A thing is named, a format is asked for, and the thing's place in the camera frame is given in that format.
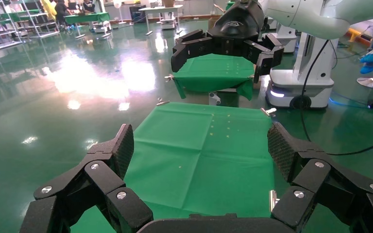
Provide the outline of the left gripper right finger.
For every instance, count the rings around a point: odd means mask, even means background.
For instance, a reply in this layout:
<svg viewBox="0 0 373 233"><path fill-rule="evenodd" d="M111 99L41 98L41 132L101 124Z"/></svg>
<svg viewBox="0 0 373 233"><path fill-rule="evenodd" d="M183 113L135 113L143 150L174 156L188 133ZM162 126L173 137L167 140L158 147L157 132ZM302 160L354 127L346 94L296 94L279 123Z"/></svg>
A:
<svg viewBox="0 0 373 233"><path fill-rule="evenodd" d="M281 123L267 133L268 152L289 183L271 216L300 233L317 205L352 233L373 233L373 179L336 163L315 143L293 137Z"/></svg>

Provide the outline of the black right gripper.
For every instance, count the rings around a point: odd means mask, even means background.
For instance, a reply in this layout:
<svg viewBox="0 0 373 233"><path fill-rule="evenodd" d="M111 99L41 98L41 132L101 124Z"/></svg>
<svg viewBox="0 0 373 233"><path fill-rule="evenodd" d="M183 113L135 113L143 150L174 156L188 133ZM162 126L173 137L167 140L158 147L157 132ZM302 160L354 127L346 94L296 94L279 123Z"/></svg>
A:
<svg viewBox="0 0 373 233"><path fill-rule="evenodd" d="M284 46L271 33L260 42L264 12L256 0L236 1L205 33L192 31L176 39L172 48L171 70L178 72L190 58L208 54L243 56L255 65L254 82L269 75L281 64Z"/></svg>

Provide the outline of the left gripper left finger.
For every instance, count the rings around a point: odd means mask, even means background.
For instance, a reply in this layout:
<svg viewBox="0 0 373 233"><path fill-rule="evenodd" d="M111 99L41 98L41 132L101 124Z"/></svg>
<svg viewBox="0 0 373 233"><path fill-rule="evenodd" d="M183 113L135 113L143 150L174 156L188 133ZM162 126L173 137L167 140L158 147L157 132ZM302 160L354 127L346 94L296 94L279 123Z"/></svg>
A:
<svg viewBox="0 0 373 233"><path fill-rule="evenodd" d="M78 165L34 191L20 232L68 233L92 207L117 233L135 233L151 222L152 210L124 181L134 145L130 124L93 145Z"/></svg>

